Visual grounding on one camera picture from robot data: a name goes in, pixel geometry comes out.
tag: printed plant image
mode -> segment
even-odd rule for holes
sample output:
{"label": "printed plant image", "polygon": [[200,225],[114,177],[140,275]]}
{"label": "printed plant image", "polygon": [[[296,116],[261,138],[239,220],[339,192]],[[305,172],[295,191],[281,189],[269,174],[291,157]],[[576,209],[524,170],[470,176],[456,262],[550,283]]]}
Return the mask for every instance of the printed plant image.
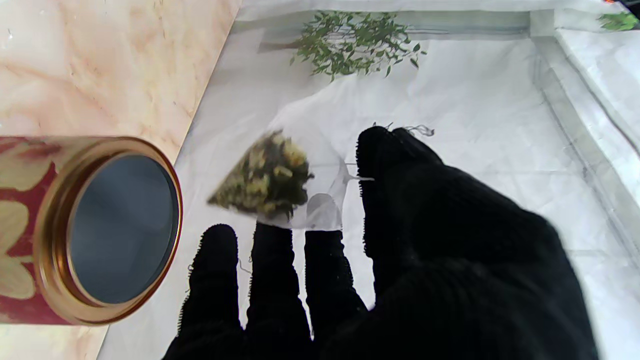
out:
{"label": "printed plant image", "polygon": [[628,12],[604,14],[598,20],[602,23],[603,29],[611,31],[633,30],[640,23],[634,14]]}
{"label": "printed plant image", "polygon": [[318,12],[304,25],[296,41],[298,52],[291,59],[311,61],[313,73],[331,76],[369,74],[408,60],[419,68],[420,44],[411,47],[407,26],[396,23],[389,13]]}
{"label": "printed plant image", "polygon": [[225,209],[274,218],[293,216],[308,201],[304,185],[314,175],[307,155],[281,131],[257,140],[207,201]]}

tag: red tin can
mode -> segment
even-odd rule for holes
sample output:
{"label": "red tin can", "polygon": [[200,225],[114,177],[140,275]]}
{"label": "red tin can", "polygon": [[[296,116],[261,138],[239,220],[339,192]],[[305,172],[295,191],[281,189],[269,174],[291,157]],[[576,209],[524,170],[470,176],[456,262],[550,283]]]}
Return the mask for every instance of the red tin can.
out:
{"label": "red tin can", "polygon": [[167,158],[114,137],[0,137],[0,323],[103,325],[142,306],[182,226]]}

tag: pyramid tea bag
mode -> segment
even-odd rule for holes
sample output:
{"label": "pyramid tea bag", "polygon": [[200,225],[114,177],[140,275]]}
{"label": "pyramid tea bag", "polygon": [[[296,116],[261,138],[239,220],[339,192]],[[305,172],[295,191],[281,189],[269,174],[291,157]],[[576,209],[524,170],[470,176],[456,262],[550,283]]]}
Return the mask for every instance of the pyramid tea bag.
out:
{"label": "pyramid tea bag", "polygon": [[267,219],[290,218],[307,203],[304,185],[313,178],[305,152],[282,130],[273,131],[251,146],[208,202]]}
{"label": "pyramid tea bag", "polygon": [[[344,160],[320,131],[292,125],[256,140],[207,202],[265,224],[337,230],[349,179]],[[307,208],[319,193],[332,204]]]}

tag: marble surface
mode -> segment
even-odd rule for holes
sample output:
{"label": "marble surface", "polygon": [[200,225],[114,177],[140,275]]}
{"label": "marble surface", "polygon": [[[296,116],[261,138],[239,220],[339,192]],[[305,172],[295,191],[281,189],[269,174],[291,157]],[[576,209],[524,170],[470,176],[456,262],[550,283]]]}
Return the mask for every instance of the marble surface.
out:
{"label": "marble surface", "polygon": [[[175,161],[240,3],[0,1],[0,136],[139,136]],[[0,325],[0,359],[95,359],[106,331]]]}

